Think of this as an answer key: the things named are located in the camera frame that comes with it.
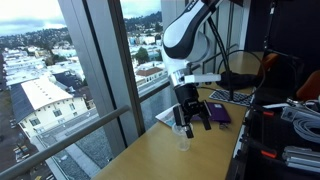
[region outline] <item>plastic cup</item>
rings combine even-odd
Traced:
[[[183,127],[177,126],[176,123],[172,125],[172,132],[175,135],[175,143],[180,151],[187,151],[190,148],[191,140],[187,137],[186,131]]]

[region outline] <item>black cable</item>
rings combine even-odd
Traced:
[[[233,100],[233,102],[241,102],[241,101],[244,101],[244,100],[248,99],[249,97],[253,96],[253,95],[261,88],[261,86],[263,85],[263,83],[264,83],[264,81],[265,81],[265,79],[266,79],[266,69],[265,69],[265,67],[263,66],[263,63],[262,63],[261,59],[260,59],[256,54],[254,54],[254,53],[252,53],[252,52],[249,52],[249,51],[245,51],[245,50],[235,50],[235,51],[230,52],[230,53],[228,54],[228,57],[229,57],[231,54],[236,53],[236,52],[245,52],[245,53],[249,53],[249,54],[253,55],[253,56],[256,58],[256,60],[259,61],[260,66],[261,66],[261,68],[262,68],[262,74],[263,74],[263,77],[262,77],[262,80],[261,80],[259,86],[257,86],[257,88],[256,88],[251,94],[249,94],[247,97],[242,98],[242,99],[240,99],[240,100],[237,100],[237,101],[236,101],[236,100]],[[200,87],[200,88],[202,88],[202,89],[214,90],[214,91],[220,93],[223,97],[225,97],[225,99],[228,99],[222,92],[218,91],[217,89],[208,88],[208,87]]]
[[[226,50],[224,48],[224,45],[223,45],[222,39],[220,37],[220,34],[218,32],[218,29],[213,23],[212,17],[210,17],[208,19],[208,23],[209,23],[209,26],[211,28],[212,33],[214,34],[214,37],[217,40],[217,44],[218,44],[219,49],[220,49],[221,54],[222,54],[222,59],[223,59],[222,61],[224,63],[224,66],[225,66],[225,69],[226,69],[226,74],[227,74],[228,89],[229,89],[229,94],[230,94],[229,100],[233,101],[233,89],[232,89],[232,85],[231,85],[231,83],[232,83],[231,82],[231,71],[230,71],[230,67],[229,67],[228,56],[227,56]]]

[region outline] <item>black wall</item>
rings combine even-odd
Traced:
[[[246,50],[263,51],[271,2],[252,0]],[[311,72],[320,69],[320,0],[279,0],[270,37],[272,49],[302,59],[303,83]]]

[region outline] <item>table surface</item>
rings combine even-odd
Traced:
[[[230,58],[233,72],[256,74],[258,67],[259,62],[250,54],[239,53]],[[208,98],[211,90],[198,92],[200,101],[221,103]],[[157,122],[94,179],[225,179],[246,107],[223,104],[232,121],[227,129],[219,129],[218,123],[211,122],[212,129],[206,131],[201,122],[192,122],[194,138],[190,149],[183,152],[175,146],[171,128]]]

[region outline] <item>electronic device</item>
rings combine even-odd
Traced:
[[[208,104],[206,101],[198,101],[199,94],[195,83],[219,81],[221,76],[218,74],[194,76],[190,64],[212,57],[213,43],[199,28],[207,20],[212,27],[211,15],[223,1],[192,0],[182,14],[168,26],[163,35],[161,54],[179,103],[173,108],[174,117],[176,124],[184,127],[188,138],[193,138],[190,120],[194,115],[198,115],[202,119],[206,130],[211,129],[208,120],[211,115]],[[222,40],[217,31],[213,31],[213,33],[219,47],[222,47],[220,48],[221,51],[224,52],[222,53],[225,59],[224,63],[227,63]],[[229,76],[229,66],[225,66]]]

